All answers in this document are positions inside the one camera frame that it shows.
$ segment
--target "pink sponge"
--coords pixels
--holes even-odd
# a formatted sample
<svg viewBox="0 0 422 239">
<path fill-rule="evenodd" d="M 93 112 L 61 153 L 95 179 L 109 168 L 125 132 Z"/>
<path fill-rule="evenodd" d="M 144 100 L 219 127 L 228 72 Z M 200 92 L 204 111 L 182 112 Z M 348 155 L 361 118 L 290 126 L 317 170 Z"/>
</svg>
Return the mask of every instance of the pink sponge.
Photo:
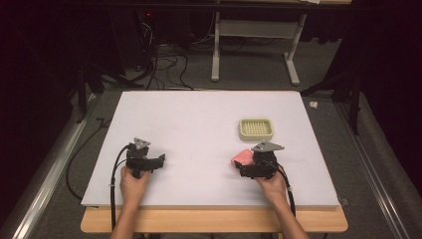
<svg viewBox="0 0 422 239">
<path fill-rule="evenodd" d="M 245 149 L 241 151 L 239 154 L 237 154 L 235 157 L 233 157 L 231 160 L 231 163 L 234 167 L 236 167 L 235 161 L 242 163 L 242 165 L 254 164 L 254 160 L 252 159 L 252 156 L 253 156 L 252 151 L 249 149 Z"/>
</svg>

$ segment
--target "metal frame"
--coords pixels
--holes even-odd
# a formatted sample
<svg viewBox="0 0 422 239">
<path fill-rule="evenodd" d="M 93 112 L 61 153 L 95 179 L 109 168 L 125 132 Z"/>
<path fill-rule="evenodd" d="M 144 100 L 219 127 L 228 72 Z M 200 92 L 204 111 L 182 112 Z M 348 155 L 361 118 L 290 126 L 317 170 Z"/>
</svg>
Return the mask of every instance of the metal frame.
<svg viewBox="0 0 422 239">
<path fill-rule="evenodd" d="M 71 153 L 85 127 L 87 124 L 87 118 L 92 113 L 94 107 L 97 105 L 99 98 L 96 98 L 94 94 L 91 94 L 89 99 L 89 111 L 87 113 L 87 117 L 83 119 L 80 123 L 71 123 L 71 128 L 69 135 L 67 135 L 66 141 L 68 142 L 66 145 L 63 145 L 60 148 L 60 152 L 56 161 L 54 162 L 52 168 L 50 169 L 49 173 L 46 176 L 43 184 L 41 185 L 37 195 L 35 196 L 34 200 L 31 203 L 27 213 L 25 214 L 22 222 L 18 226 L 13 239 L 24 239 L 29 238 L 32 230 L 38 223 L 41 215 L 44 212 L 44 209 L 47 207 L 47 204 L 52 197 L 57 183 L 62 175 L 62 172 L 66 168 L 68 164 L 68 160 L 71 157 Z"/>
<path fill-rule="evenodd" d="M 366 178 L 370 187 L 372 188 L 375 198 L 378 201 L 379 207 L 381 208 L 381 211 L 387 220 L 394 238 L 410 238 L 403 222 L 401 221 L 400 216 L 397 213 L 393 201 L 391 200 L 388 192 L 382 184 L 375 167 L 372 165 L 372 162 L 363 146 L 362 141 L 358 135 L 354 134 L 353 129 L 348 124 L 347 109 L 342 103 L 336 103 L 334 106 L 338 115 L 344 122 L 344 125 L 346 126 L 347 131 L 350 134 L 350 137 L 352 138 L 354 145 L 360 155 L 360 160 L 363 165 Z"/>
<path fill-rule="evenodd" d="M 221 20 L 220 12 L 217 12 L 215 18 L 211 81 L 218 82 L 220 80 L 220 36 L 285 38 L 292 39 L 291 49 L 289 52 L 284 53 L 284 59 L 292 85 L 298 86 L 300 81 L 293 62 L 293 56 L 295 55 L 306 19 L 307 14 L 302 14 L 298 22 L 232 21 Z"/>
<path fill-rule="evenodd" d="M 181 2 L 181 3 L 166 3 L 166 2 L 124 2 L 124 1 L 66 1 L 63 4 L 68 7 L 76 8 L 98 8 L 98 7 L 114 7 L 114 8 L 145 8 L 150 10 L 173 10 L 173 11 L 273 11 L 280 12 L 286 11 L 290 13 L 310 13 L 310 12 L 347 12 L 353 14 L 374 14 L 385 11 L 383 6 L 375 7 L 354 7 L 350 5 L 324 5 L 323 2 L 319 5 L 298 4 L 300 1 L 292 1 L 291 3 L 233 3 L 223 2 L 217 4 L 203 2 Z"/>
</svg>

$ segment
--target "dark wall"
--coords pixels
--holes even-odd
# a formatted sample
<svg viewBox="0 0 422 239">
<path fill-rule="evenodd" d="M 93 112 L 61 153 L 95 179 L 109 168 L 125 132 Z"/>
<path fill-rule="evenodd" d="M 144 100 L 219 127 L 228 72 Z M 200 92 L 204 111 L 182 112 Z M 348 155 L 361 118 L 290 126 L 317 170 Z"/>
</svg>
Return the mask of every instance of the dark wall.
<svg viewBox="0 0 422 239">
<path fill-rule="evenodd" d="M 76 66 L 54 5 L 10 1 L 0 8 L 2 225 L 70 117 Z"/>
<path fill-rule="evenodd" d="M 327 78 L 357 64 L 361 90 L 394 153 L 422 194 L 421 8 L 412 1 L 367 1 L 366 6 L 386 3 L 386 11 L 354 17 Z"/>
</svg>

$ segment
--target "white board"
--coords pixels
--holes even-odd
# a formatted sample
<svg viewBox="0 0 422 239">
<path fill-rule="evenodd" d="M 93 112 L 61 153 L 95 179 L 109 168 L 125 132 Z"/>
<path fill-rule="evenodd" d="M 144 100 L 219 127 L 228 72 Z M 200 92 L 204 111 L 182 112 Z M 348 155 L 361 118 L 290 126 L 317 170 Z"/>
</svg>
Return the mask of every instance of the white board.
<svg viewBox="0 0 422 239">
<path fill-rule="evenodd" d="M 239 139 L 243 118 L 270 119 L 271 142 L 298 206 L 338 205 L 302 98 L 297 92 L 126 92 L 114 113 L 85 206 L 109 205 L 109 182 L 120 150 L 134 137 L 151 142 L 148 158 L 165 153 L 150 177 L 145 206 L 268 205 L 258 183 L 241 177 L 230 160 L 257 142 Z M 122 204 L 116 174 L 116 204 Z"/>
</svg>

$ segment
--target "small white object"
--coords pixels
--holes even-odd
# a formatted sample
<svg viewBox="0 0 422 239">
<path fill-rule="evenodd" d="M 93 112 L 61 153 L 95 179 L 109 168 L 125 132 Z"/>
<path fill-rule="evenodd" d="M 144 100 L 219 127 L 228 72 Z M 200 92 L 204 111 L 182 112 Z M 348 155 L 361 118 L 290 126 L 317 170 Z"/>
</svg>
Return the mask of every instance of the small white object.
<svg viewBox="0 0 422 239">
<path fill-rule="evenodd" d="M 317 102 L 310 102 L 310 107 L 317 109 Z"/>
<path fill-rule="evenodd" d="M 319 4 L 320 0 L 301 0 L 301 2 L 310 2 L 310 3 L 316 3 Z"/>
</svg>

